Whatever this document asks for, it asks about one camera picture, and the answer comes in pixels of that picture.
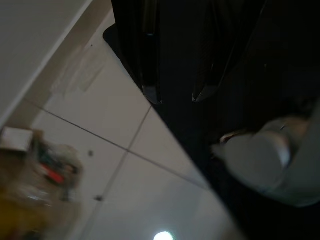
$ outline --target white wall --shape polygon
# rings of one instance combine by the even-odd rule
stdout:
[[[92,0],[0,0],[0,127]]]

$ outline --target black cloth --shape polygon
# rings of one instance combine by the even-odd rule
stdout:
[[[249,239],[320,239],[320,204],[294,208],[259,195],[234,179],[224,164],[212,156],[209,148],[223,133],[248,126],[251,126],[252,130],[258,130],[267,120],[291,113],[285,99],[297,95],[295,91],[301,86],[303,78],[297,79],[297,75],[300,73],[305,76],[299,71],[301,67],[294,67],[292,71],[288,71],[288,67],[284,71],[282,63],[271,65],[268,68],[270,73],[263,77],[265,81],[257,82],[256,79],[261,79],[259,68],[265,64],[244,60],[230,72],[216,95],[202,102],[192,102],[191,96],[197,76],[197,43],[198,36],[201,35],[199,26],[205,9],[193,0],[184,0],[183,8],[181,4],[181,1],[161,1],[160,12],[165,12],[165,17],[161,15],[159,24],[162,104],[153,105],[154,109],[210,182]],[[127,19],[123,18],[121,24],[126,21]],[[116,24],[103,34],[104,40],[141,88],[141,83],[132,70],[134,66],[129,66],[127,57],[122,54],[118,36]],[[308,78],[309,85],[303,86],[307,94],[316,96],[319,94],[316,90],[319,81],[312,78],[317,79],[315,75],[319,75],[319,68],[314,68],[315,74],[307,72],[311,75]],[[268,78],[274,73],[277,73],[278,77]],[[279,87],[274,91],[274,86],[279,85],[279,82],[287,84],[287,87]],[[261,120],[257,113],[252,114],[253,110],[259,113]]]

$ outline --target white tile floor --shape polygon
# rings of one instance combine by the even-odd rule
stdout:
[[[32,124],[47,141],[77,149],[84,166],[82,211],[67,239],[153,240],[165,231],[175,240],[244,239],[103,42],[113,23],[111,13],[92,39],[107,61],[90,88],[52,96]],[[31,112],[38,107],[37,99],[23,103]]]

